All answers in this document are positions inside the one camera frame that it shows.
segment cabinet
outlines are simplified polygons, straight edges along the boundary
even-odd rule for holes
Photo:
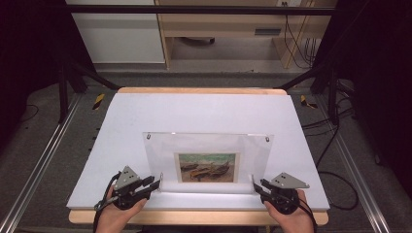
[[[151,0],[66,0],[67,4],[153,5]],[[94,64],[164,63],[157,17],[73,14]]]

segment aluminum rail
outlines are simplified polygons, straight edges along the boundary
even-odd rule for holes
[[[46,10],[89,14],[206,14],[334,16],[348,11],[334,8],[248,7],[248,6],[153,6],[153,5],[47,5]]]
[[[61,139],[63,138],[70,121],[73,118],[74,113],[76,112],[81,98],[82,94],[75,94],[75,97],[71,102],[67,118],[65,118],[62,123],[58,124],[56,129],[54,130],[54,133],[51,136],[48,145],[40,156],[36,167],[33,169],[30,177],[24,185],[24,188],[15,201],[15,204],[12,206],[9,213],[1,222],[0,233],[11,233],[15,231],[18,222],[20,221],[25,209],[27,208],[31,198],[33,197],[33,194],[36,191],[40,180],[43,178],[43,175],[45,174],[46,169],[48,168],[48,165],[52,160],[54,153]]]
[[[319,95],[315,95],[316,101],[319,104],[321,111],[323,112],[324,116],[327,117],[327,110],[326,110],[326,99],[325,97],[321,97]],[[333,129],[333,125],[330,123],[329,128]],[[373,197],[372,192],[370,191],[366,181],[361,174],[358,166],[356,165],[352,155],[345,144],[345,141],[337,132],[336,139],[335,139],[336,147],[339,151],[341,156],[342,162],[346,168],[346,171],[353,182],[354,187],[358,191],[358,195],[360,197],[360,202],[363,205],[363,209],[366,212],[366,215],[370,221],[370,224],[373,227],[373,230],[377,233],[389,233],[391,232],[388,223],[386,222],[381,210],[379,209],[378,204]]]

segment white board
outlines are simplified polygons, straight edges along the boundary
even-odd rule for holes
[[[329,208],[324,189],[288,95],[118,93],[67,207],[90,209],[125,165],[152,174],[142,134],[187,132],[274,135],[263,177],[286,172],[310,185],[313,210]],[[165,210],[263,210],[257,194],[154,192],[145,206]]]

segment boat painting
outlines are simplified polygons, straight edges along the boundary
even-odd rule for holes
[[[234,183],[236,153],[178,153],[182,183]]]

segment person's arm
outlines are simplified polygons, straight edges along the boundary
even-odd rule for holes
[[[110,204],[105,209],[103,209],[103,212],[97,224],[96,233],[121,233],[130,219],[143,209],[147,201],[148,200],[146,198],[142,199],[137,202],[132,208],[125,211],[122,211],[115,205]]]
[[[297,190],[299,199],[306,202],[306,196],[303,190]],[[283,215],[279,213],[269,202],[265,201],[264,206],[266,207],[269,215],[275,218],[275,220],[281,225],[285,233],[313,233],[313,223],[311,217],[309,217],[303,210],[297,208],[295,212],[290,215]]]

